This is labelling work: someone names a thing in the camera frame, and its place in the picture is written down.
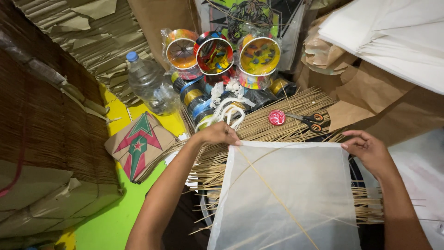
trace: blue bottle cap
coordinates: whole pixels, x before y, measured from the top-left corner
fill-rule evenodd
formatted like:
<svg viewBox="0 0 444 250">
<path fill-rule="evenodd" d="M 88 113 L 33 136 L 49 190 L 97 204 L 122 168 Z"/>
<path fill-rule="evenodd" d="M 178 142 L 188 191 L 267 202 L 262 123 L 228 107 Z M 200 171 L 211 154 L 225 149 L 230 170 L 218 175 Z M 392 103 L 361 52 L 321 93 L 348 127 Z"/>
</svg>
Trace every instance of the blue bottle cap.
<svg viewBox="0 0 444 250">
<path fill-rule="evenodd" d="M 138 56 L 137 53 L 134 52 L 134 51 L 131 51 L 131 52 L 129 52 L 129 53 L 127 54 L 127 60 L 128 60 L 129 62 L 134 62 L 134 61 L 136 61 L 138 58 L 139 58 L 139 56 Z"/>
</svg>

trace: person's left hand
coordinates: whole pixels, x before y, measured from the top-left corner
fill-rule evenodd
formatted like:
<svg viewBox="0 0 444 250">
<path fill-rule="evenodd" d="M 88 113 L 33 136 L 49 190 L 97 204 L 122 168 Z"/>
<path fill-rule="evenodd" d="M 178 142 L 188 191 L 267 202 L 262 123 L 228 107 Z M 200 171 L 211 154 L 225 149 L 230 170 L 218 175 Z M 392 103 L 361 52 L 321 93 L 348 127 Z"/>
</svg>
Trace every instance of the person's left hand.
<svg viewBox="0 0 444 250">
<path fill-rule="evenodd" d="M 234 129 L 232 129 L 224 121 L 220 121 L 208 126 L 193 136 L 199 138 L 199 140 L 202 142 L 210 144 L 219 144 L 224 142 L 236 146 L 240 146 L 242 144 Z"/>
</svg>

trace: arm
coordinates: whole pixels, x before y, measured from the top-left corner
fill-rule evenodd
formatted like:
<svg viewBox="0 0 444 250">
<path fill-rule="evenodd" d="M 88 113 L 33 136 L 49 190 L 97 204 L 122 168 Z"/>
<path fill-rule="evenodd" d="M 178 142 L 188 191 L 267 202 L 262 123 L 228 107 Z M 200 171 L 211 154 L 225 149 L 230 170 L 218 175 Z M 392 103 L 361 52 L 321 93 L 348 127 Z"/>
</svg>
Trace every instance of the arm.
<svg viewBox="0 0 444 250">
<path fill-rule="evenodd" d="M 356 155 L 381 185 L 384 199 L 385 249 L 431 250 L 401 175 L 384 143 L 364 131 L 343 133 L 356 136 L 341 144 Z"/>
<path fill-rule="evenodd" d="M 148 192 L 128 237 L 126 250 L 159 250 L 162 234 L 179 201 L 183 185 L 204 143 L 240 145 L 236 132 L 221 121 L 194 134 Z"/>
</svg>

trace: water bottle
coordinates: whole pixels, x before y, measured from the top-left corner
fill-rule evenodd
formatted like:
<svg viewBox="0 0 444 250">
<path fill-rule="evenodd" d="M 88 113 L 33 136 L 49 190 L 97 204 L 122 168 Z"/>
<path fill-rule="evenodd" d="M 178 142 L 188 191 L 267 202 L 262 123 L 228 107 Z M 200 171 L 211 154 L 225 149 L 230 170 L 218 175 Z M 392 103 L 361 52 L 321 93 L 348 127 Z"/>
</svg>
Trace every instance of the water bottle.
<svg viewBox="0 0 444 250">
<path fill-rule="evenodd" d="M 174 113 L 178 94 L 167 83 L 165 70 L 153 60 L 140 59 L 136 52 L 129 52 L 127 59 L 130 62 L 128 82 L 134 94 L 156 115 Z"/>
</svg>

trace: red cap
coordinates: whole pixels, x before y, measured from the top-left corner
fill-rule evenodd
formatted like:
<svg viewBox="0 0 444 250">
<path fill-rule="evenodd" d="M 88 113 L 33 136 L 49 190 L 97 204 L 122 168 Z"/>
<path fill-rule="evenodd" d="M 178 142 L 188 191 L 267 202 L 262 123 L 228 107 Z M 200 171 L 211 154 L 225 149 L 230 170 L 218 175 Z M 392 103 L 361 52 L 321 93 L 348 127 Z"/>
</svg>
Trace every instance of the red cap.
<svg viewBox="0 0 444 250">
<path fill-rule="evenodd" d="M 268 115 L 268 120 L 275 126 L 280 126 L 285 122 L 285 114 L 281 110 L 273 110 Z"/>
</svg>

